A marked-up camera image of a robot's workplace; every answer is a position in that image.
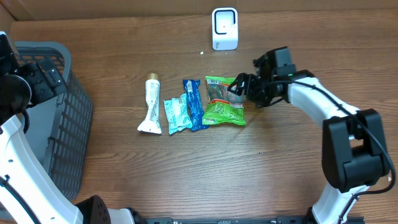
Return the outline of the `light blue snack packet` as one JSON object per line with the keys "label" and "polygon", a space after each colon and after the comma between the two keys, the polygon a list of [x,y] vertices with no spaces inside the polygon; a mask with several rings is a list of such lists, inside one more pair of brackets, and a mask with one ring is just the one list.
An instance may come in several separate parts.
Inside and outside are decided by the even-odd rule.
{"label": "light blue snack packet", "polygon": [[193,123],[188,114],[187,94],[182,94],[179,98],[164,100],[164,108],[169,124],[169,134],[192,128]]}

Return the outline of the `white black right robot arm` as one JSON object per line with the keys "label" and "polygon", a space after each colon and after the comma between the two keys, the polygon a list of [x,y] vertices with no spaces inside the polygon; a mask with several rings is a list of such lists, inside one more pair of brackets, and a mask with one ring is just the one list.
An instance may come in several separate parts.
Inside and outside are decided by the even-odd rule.
{"label": "white black right robot arm", "polygon": [[386,193],[397,173],[387,152],[380,114],[360,110],[328,91],[308,70],[297,70],[288,47],[253,61],[255,74],[240,73],[228,91],[246,95],[258,108],[286,101],[322,129],[322,169],[326,186],[301,223],[348,223],[362,195]]}

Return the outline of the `green snack bag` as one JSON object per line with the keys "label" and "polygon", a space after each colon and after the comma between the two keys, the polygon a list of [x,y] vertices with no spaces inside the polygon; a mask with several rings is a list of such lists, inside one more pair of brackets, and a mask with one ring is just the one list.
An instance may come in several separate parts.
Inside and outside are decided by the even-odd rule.
{"label": "green snack bag", "polygon": [[228,90],[235,79],[229,77],[206,76],[208,105],[202,123],[216,125],[232,123],[245,126],[243,97]]}

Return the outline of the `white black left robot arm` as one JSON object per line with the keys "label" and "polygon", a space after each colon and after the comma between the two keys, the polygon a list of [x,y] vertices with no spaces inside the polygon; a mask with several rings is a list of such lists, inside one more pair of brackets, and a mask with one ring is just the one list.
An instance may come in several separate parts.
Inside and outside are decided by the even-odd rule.
{"label": "white black left robot arm", "polygon": [[93,103],[57,42],[1,33],[1,204],[18,223],[139,223],[94,195],[77,204]]}

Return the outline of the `white tube gold cap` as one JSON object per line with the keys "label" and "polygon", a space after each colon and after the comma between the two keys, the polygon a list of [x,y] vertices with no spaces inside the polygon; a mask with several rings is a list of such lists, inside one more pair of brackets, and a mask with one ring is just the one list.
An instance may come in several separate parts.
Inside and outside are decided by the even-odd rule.
{"label": "white tube gold cap", "polygon": [[148,74],[145,86],[147,114],[137,130],[151,134],[162,134],[159,121],[160,81],[158,74]]}

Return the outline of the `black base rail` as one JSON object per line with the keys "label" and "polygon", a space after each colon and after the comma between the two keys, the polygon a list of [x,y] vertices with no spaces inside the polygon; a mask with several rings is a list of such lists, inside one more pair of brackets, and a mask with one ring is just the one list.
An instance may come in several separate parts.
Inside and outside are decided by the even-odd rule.
{"label": "black base rail", "polygon": [[304,216],[280,216],[274,218],[209,218],[173,219],[169,217],[145,218],[145,224],[303,224]]}

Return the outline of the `white barcode scanner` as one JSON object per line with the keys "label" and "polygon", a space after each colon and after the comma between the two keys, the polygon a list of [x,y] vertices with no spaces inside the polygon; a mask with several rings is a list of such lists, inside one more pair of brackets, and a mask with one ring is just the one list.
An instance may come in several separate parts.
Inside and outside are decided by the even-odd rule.
{"label": "white barcode scanner", "polygon": [[233,7],[219,7],[213,10],[212,46],[216,51],[235,50],[238,47],[238,12]]}

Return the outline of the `grey plastic basket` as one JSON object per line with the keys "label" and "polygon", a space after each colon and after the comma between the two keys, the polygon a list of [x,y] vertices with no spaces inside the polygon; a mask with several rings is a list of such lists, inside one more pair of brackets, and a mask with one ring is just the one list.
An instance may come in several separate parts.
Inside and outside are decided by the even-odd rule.
{"label": "grey plastic basket", "polygon": [[19,63],[52,61],[67,91],[27,110],[27,141],[44,170],[69,200],[79,194],[93,119],[93,102],[72,71],[72,57],[58,42],[17,41]]}

